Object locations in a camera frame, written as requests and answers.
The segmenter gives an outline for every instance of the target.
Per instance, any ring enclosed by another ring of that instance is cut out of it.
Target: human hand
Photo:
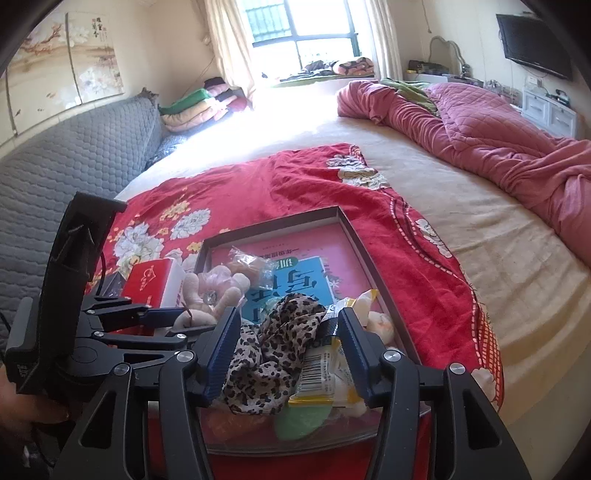
[[[18,395],[17,386],[8,381],[6,367],[0,368],[0,427],[28,440],[31,424],[66,421],[68,409],[43,395]]]

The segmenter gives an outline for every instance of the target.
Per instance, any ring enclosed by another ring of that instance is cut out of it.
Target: red and white box
[[[160,258],[135,264],[121,293],[134,303],[146,303],[154,308],[181,305],[183,267],[174,258]]]

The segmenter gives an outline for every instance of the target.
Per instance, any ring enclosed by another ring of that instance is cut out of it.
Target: barcode
[[[301,369],[297,393],[319,392],[324,393],[327,382],[330,379],[328,373],[329,353],[318,353],[306,356],[304,366]]]

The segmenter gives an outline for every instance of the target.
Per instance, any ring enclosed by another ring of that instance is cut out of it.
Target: window pane
[[[283,0],[242,0],[254,41],[291,35]]]
[[[253,48],[257,71],[270,79],[282,79],[300,71],[296,42],[282,41]]]
[[[344,0],[291,0],[289,4],[298,35],[349,32]]]
[[[297,43],[303,66],[316,60],[338,61],[353,58],[353,47],[349,38],[328,38],[326,40],[304,40]]]

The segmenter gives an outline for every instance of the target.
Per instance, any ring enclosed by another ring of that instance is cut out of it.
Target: pink plush toy
[[[183,281],[183,301],[187,310],[174,322],[174,328],[215,325],[226,307],[238,307],[251,287],[248,278],[232,275],[225,265],[206,273],[188,273]]]

